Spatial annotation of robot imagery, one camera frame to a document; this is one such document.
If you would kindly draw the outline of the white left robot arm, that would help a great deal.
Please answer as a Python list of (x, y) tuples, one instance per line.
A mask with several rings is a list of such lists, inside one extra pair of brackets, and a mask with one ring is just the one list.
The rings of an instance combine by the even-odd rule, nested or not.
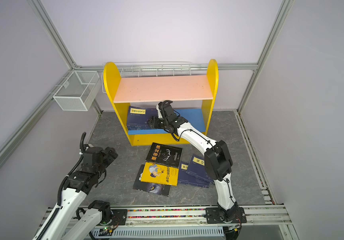
[(118, 157), (115, 149), (85, 144), (80, 140), (80, 158), (63, 178), (57, 202), (34, 236), (35, 240), (83, 240), (99, 224), (109, 225), (115, 219), (111, 205), (95, 200), (83, 210), (80, 205), (93, 188), (107, 177), (107, 167)]

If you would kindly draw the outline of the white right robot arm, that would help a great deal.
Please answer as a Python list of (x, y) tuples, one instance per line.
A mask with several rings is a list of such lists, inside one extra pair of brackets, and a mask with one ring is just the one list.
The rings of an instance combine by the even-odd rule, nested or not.
[(162, 129), (179, 142), (188, 141), (204, 157), (206, 173), (214, 180), (217, 191), (219, 219), (225, 223), (237, 220), (242, 223), (242, 210), (238, 205), (231, 187), (233, 161), (224, 141), (213, 140), (200, 131), (171, 106), (172, 101), (158, 103), (157, 117), (151, 117), (148, 124), (152, 129)]

